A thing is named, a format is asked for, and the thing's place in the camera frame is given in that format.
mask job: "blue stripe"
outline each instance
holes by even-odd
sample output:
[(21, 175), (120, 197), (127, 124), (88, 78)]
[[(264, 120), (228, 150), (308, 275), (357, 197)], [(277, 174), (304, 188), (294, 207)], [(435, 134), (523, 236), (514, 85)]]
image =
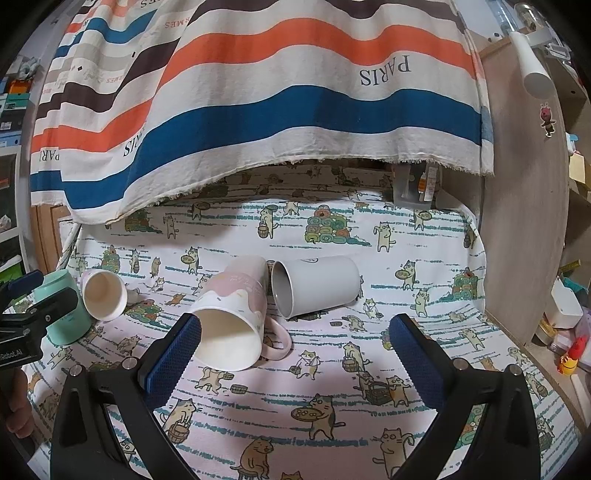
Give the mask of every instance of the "blue stripe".
[(433, 92), (403, 89), (383, 100), (368, 101), (323, 87), (298, 85), (260, 102), (206, 106), (181, 113), (145, 135), (126, 169), (102, 180), (64, 182), (59, 171), (40, 171), (31, 175), (31, 191), (64, 190), (73, 209), (94, 208), (120, 200), (135, 180), (177, 158), (269, 138), (296, 127), (358, 134), (422, 127), (476, 145), (480, 145), (481, 132), (480, 113)]
[(69, 45), (62, 45), (56, 50), (56, 56), (54, 58), (58, 59), (60, 57), (65, 57), (66, 55), (68, 55), (70, 48), (72, 48), (74, 45), (79, 44), (84, 32), (89, 30), (96, 30), (97, 32), (102, 33), (103, 37), (105, 38), (105, 41), (107, 41), (108, 43), (127, 43), (129, 40), (134, 38), (136, 35), (142, 33), (148, 27), (148, 24), (150, 23), (150, 20), (152, 20), (152, 17), (155, 13), (156, 10), (153, 10), (145, 15), (142, 15), (141, 17), (136, 18), (123, 31), (111, 30), (109, 28), (109, 24), (105, 20), (103, 20), (102, 18), (93, 18), (88, 22), (88, 25), (84, 30), (76, 34), (76, 36), (74, 37), (74, 41), (72, 43), (70, 43)]

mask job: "screw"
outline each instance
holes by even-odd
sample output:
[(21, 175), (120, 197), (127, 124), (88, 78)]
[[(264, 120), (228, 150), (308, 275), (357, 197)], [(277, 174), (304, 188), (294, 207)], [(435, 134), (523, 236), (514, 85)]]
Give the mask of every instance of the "screw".
[(470, 367), (468, 361), (464, 360), (463, 358), (454, 358), (452, 364), (458, 370), (465, 370)]
[(515, 365), (515, 364), (509, 365), (509, 372), (511, 372), (516, 377), (518, 375), (521, 375), (522, 374), (522, 371), (521, 371), (521, 368), (519, 368), (519, 365)]
[(137, 364), (138, 364), (138, 359), (134, 356), (129, 356), (121, 362), (121, 366), (123, 368), (125, 368), (126, 370), (131, 370), (132, 368), (135, 368), (135, 366)]
[(70, 368), (69, 370), (69, 374), (73, 377), (77, 377), (78, 375), (80, 375), (82, 373), (82, 366), (81, 365), (74, 365), (73, 367)]

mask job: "yellow toy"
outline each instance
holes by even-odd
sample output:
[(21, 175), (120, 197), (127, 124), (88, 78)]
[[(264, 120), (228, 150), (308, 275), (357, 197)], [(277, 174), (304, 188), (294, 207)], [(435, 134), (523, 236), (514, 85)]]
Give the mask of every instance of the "yellow toy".
[(583, 355), (586, 346), (587, 337), (577, 338), (574, 341), (573, 346), (569, 348), (569, 351), (560, 357), (558, 371), (563, 375), (572, 375), (574, 370), (577, 368), (579, 358), (581, 358), (581, 355)]

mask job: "orange stripe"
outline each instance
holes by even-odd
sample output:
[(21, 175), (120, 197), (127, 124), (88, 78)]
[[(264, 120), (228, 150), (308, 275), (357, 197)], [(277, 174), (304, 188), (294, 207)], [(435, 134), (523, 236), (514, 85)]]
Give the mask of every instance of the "orange stripe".
[[(356, 40), (321, 20), (294, 18), (284, 20), (259, 34), (210, 33), (191, 40), (174, 53), (164, 69), (156, 92), (192, 66), (205, 63), (256, 63), (293, 45), (311, 45), (332, 50), (352, 63), (363, 66), (382, 64), (396, 51), (415, 51), (463, 68), (472, 78), (476, 78), (472, 58), (460, 43), (443, 40), (420, 28), (391, 25), (377, 38)], [(151, 101), (150, 99), (117, 116), (102, 132), (89, 132), (65, 125), (47, 128), (33, 137), (31, 152), (39, 151), (42, 146), (78, 148), (93, 152), (110, 150), (131, 138), (141, 128), (148, 116)]]
[(93, 7), (92, 9), (89, 10), (89, 12), (86, 14), (86, 16), (84, 17), (84, 20), (82, 22), (79, 23), (71, 23), (67, 30), (66, 33), (76, 33), (80, 30), (80, 28), (82, 27), (82, 24), (89, 18), (92, 17), (92, 15), (95, 14), (96, 9), (99, 8), (101, 5), (108, 5), (109, 8), (112, 10), (112, 14), (115, 17), (124, 17), (127, 12), (129, 11), (129, 9), (134, 6), (138, 0), (128, 0), (127, 1), (127, 5), (119, 5), (117, 3), (118, 0), (102, 0), (96, 7)]
[(365, 66), (383, 63), (396, 51), (415, 51), (465, 69), (476, 78), (472, 58), (460, 43), (444, 40), (421, 28), (391, 25), (377, 38), (356, 40), (321, 20), (293, 18), (255, 35), (210, 33), (191, 40), (171, 58), (160, 85), (194, 65), (255, 63), (292, 45), (326, 48)]
[(110, 121), (101, 132), (89, 132), (68, 125), (46, 128), (31, 141), (31, 152), (41, 147), (75, 148), (82, 151), (106, 152), (129, 139), (144, 124), (152, 99), (134, 106)]

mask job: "white mug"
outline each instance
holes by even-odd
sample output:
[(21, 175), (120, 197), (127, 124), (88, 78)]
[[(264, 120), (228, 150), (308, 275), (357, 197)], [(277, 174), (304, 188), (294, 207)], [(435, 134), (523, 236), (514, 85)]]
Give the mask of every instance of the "white mug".
[(119, 317), (128, 303), (128, 291), (121, 277), (109, 270), (86, 270), (81, 278), (82, 301), (97, 320), (110, 322)]
[[(260, 356), (281, 360), (291, 350), (290, 334), (267, 317), (266, 290), (242, 272), (224, 271), (210, 278), (191, 313), (201, 322), (201, 341), (194, 355), (207, 367), (245, 370)], [(263, 343), (265, 321), (283, 348)]]
[(350, 303), (360, 286), (357, 265), (342, 255), (276, 261), (271, 270), (275, 305), (286, 319)]

